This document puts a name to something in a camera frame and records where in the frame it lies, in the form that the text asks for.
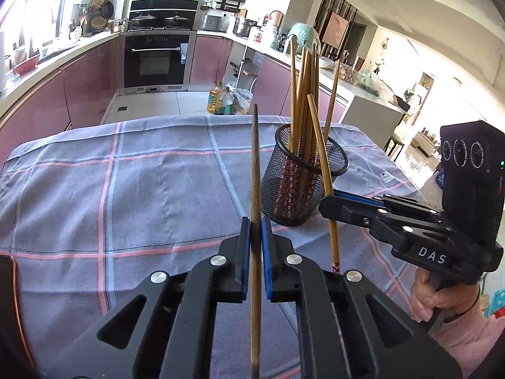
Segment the pink sleeve forearm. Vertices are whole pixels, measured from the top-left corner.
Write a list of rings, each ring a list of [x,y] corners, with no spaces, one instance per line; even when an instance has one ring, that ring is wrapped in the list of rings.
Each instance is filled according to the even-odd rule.
[[[443,322],[432,337],[460,365],[468,378],[484,361],[504,331],[504,316],[485,317],[475,304],[452,322]]]

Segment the person right hand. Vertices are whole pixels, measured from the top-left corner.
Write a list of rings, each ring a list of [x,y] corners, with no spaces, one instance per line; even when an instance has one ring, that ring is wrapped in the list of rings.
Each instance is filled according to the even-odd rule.
[[[428,322],[435,308],[443,310],[446,317],[459,316],[470,310],[479,297],[479,284],[445,287],[440,290],[429,283],[430,272],[417,268],[411,286],[411,318],[415,322]]]

